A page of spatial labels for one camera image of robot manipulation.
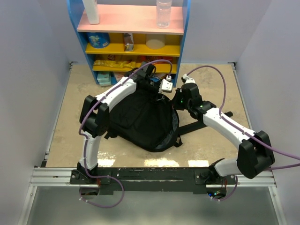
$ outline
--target plastic bottle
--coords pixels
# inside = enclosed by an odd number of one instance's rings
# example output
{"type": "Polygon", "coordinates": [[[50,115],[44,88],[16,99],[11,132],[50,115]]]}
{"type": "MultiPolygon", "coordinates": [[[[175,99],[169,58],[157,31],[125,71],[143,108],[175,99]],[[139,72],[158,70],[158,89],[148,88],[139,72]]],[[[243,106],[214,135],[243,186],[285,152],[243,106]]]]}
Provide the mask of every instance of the plastic bottle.
{"type": "Polygon", "coordinates": [[[82,0],[90,24],[100,23],[97,0],[82,0]]]}
{"type": "Polygon", "coordinates": [[[170,25],[172,0],[156,0],[156,25],[167,28],[170,25]]]}

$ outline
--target blue shelf frame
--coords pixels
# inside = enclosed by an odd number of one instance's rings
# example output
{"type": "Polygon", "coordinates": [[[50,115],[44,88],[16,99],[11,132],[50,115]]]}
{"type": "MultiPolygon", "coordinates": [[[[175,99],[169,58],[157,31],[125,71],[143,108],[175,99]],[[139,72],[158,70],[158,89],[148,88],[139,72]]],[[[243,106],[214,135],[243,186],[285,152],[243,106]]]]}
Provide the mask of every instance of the blue shelf frame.
{"type": "MultiPolygon", "coordinates": [[[[173,79],[173,84],[176,86],[177,79],[178,79],[178,74],[179,74],[179,68],[180,68],[180,63],[182,59],[182,53],[183,53],[183,48],[184,48],[184,43],[186,39],[186,34],[188,30],[188,21],[189,21],[189,13],[190,13],[190,8],[191,8],[191,0],[183,0],[182,3],[182,16],[183,16],[183,36],[180,41],[180,57],[178,58],[177,62],[177,73],[175,76],[175,79],[173,79]]],[[[74,28],[74,31],[77,35],[78,41],[80,43],[80,46],[83,50],[84,56],[87,60],[87,63],[90,67],[90,70],[92,72],[92,75],[94,77],[94,80],[96,84],[99,84],[97,80],[97,72],[93,71],[93,64],[95,60],[95,55],[93,54],[87,54],[85,52],[86,47],[88,45],[88,37],[86,32],[78,32],[77,27],[80,22],[80,19],[83,15],[84,12],[84,5],[82,0],[67,0],[67,10],[69,13],[70,21],[72,23],[72,26],[74,28]]],[[[117,81],[115,78],[112,79],[112,84],[115,84],[117,81]]]]}

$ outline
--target small box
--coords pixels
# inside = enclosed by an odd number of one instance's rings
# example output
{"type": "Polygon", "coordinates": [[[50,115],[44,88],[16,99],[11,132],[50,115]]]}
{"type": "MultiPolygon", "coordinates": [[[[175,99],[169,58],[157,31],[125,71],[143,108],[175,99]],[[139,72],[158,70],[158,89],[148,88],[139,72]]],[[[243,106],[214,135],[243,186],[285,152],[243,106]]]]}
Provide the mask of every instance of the small box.
{"type": "Polygon", "coordinates": [[[124,33],[123,34],[124,40],[124,51],[125,52],[132,52],[133,51],[133,33],[124,33]]]}
{"type": "Polygon", "coordinates": [[[122,79],[122,77],[124,76],[124,74],[125,74],[124,72],[114,72],[113,73],[113,75],[116,78],[117,82],[119,82],[122,79]]]}
{"type": "Polygon", "coordinates": [[[112,82],[111,82],[111,76],[108,76],[108,82],[99,82],[100,86],[111,86],[112,82]]]}
{"type": "Polygon", "coordinates": [[[98,72],[97,80],[99,83],[109,82],[109,72],[98,72]]]}

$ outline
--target white wall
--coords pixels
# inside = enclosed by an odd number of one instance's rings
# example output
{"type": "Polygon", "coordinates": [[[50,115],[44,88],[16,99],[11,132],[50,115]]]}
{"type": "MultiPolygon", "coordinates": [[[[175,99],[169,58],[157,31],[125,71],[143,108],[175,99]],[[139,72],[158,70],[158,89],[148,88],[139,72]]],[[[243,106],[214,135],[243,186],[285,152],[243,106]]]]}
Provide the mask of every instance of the white wall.
{"type": "MultiPolygon", "coordinates": [[[[38,0],[69,61],[86,63],[65,0],[38,0]]],[[[183,62],[236,62],[271,0],[192,0],[183,62]]],[[[156,0],[98,0],[101,4],[155,5],[156,0]]],[[[182,0],[173,0],[181,6],[182,0]]]]}
{"type": "Polygon", "coordinates": [[[192,0],[183,62],[236,62],[271,0],[192,0]]]}
{"type": "MultiPolygon", "coordinates": [[[[300,1],[273,0],[237,63],[255,130],[273,146],[300,156],[300,1]]],[[[296,163],[276,154],[276,165],[296,163]]],[[[289,225],[300,221],[300,168],[274,171],[289,225]]]]}
{"type": "Polygon", "coordinates": [[[0,30],[0,224],[15,225],[69,66],[36,0],[0,1],[0,30]]]}

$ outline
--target white plug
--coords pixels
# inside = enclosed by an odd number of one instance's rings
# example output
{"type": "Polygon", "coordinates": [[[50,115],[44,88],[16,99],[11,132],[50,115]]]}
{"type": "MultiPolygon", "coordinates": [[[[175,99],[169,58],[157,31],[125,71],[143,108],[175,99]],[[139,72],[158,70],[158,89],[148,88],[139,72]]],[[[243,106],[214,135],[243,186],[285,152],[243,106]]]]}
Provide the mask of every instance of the white plug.
{"type": "Polygon", "coordinates": [[[169,93],[171,93],[172,90],[173,90],[173,83],[169,82],[166,79],[163,79],[161,81],[161,83],[160,83],[159,91],[158,92],[159,93],[162,93],[162,92],[169,92],[169,93]]]}
{"type": "Polygon", "coordinates": [[[182,76],[182,81],[183,83],[196,83],[195,80],[189,76],[187,76],[187,74],[184,74],[182,76]]]}
{"type": "Polygon", "coordinates": [[[167,77],[165,78],[167,81],[171,81],[172,77],[170,75],[167,75],[167,77]]]}

